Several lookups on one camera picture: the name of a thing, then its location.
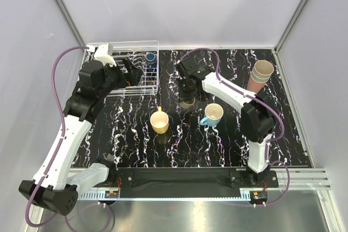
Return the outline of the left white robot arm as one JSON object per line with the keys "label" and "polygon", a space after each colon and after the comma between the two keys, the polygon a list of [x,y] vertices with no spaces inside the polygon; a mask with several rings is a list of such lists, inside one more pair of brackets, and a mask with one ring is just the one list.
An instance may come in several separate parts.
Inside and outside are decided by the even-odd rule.
{"label": "left white robot arm", "polygon": [[114,90],[138,85],[142,74],[128,58],[122,59],[121,66],[98,60],[82,65],[63,111],[65,124],[39,171],[32,180],[23,180],[18,188],[29,204],[66,216],[79,195],[98,184],[116,183],[116,166],[110,160],[96,160],[71,177],[68,173],[83,138],[104,107],[106,96]]}

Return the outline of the mint green cup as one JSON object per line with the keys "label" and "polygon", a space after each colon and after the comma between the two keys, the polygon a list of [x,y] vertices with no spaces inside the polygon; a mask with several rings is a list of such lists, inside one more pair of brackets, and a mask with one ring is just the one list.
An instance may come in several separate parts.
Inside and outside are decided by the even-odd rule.
{"label": "mint green cup", "polygon": [[257,76],[255,76],[254,74],[250,75],[250,78],[253,79],[253,81],[257,82],[257,83],[267,83],[269,80],[269,77],[267,78],[259,78]]}

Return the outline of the yellow cup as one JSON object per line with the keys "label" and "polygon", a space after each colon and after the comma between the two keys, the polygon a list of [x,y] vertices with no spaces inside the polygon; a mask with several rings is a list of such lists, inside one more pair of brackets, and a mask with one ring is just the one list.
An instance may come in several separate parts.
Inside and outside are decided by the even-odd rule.
{"label": "yellow cup", "polygon": [[169,116],[159,106],[158,110],[150,117],[150,124],[157,134],[164,134],[169,128]]}

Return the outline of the dark blue mug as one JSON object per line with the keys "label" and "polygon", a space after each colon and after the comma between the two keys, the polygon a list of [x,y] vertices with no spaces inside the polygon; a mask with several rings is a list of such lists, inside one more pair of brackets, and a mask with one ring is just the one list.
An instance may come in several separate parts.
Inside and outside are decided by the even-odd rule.
{"label": "dark blue mug", "polygon": [[149,71],[153,71],[157,65],[157,57],[152,52],[147,52],[145,55],[145,61]]}

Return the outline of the pink plastic cup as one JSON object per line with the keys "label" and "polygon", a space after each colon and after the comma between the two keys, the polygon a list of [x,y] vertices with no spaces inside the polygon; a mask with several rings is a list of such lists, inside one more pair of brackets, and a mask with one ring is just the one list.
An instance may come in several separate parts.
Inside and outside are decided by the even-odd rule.
{"label": "pink plastic cup", "polygon": [[258,82],[250,77],[246,89],[247,91],[258,93],[265,84],[266,82]]}

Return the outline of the beige small mug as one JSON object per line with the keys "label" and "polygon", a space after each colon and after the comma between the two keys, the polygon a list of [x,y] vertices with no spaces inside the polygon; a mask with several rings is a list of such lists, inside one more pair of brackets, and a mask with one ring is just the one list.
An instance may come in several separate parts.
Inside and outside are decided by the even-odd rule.
{"label": "beige small mug", "polygon": [[195,99],[191,99],[191,100],[188,100],[188,101],[181,101],[180,102],[180,106],[184,109],[188,109],[190,108],[191,106],[193,106],[195,104]]}

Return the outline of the tan beige tall cup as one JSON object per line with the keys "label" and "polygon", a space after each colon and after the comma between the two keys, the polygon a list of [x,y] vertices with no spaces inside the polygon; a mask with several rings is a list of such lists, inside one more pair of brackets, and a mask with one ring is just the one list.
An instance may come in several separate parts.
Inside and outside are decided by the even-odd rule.
{"label": "tan beige tall cup", "polygon": [[253,69],[252,74],[259,78],[270,77],[274,72],[274,66],[271,62],[266,60],[258,60]]}

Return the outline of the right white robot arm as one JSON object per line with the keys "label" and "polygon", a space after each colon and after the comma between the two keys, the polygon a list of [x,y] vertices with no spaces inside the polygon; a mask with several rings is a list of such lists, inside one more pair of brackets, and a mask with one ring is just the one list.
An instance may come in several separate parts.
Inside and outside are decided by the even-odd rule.
{"label": "right white robot arm", "polygon": [[275,127],[275,117],[267,108],[265,99],[231,83],[207,65],[201,66],[192,58],[185,58],[176,65],[179,73],[177,86],[181,107],[192,106],[199,94],[214,95],[233,107],[241,116],[240,129],[247,138],[249,158],[240,182],[260,186],[269,172],[267,143]]}

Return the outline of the light blue cup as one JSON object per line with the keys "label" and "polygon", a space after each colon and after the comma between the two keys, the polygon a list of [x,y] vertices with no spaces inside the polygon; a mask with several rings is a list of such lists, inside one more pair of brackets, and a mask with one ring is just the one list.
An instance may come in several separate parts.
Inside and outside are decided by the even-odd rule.
{"label": "light blue cup", "polygon": [[200,120],[200,125],[213,127],[216,126],[223,117],[223,108],[219,104],[208,104],[204,110],[204,117]]}

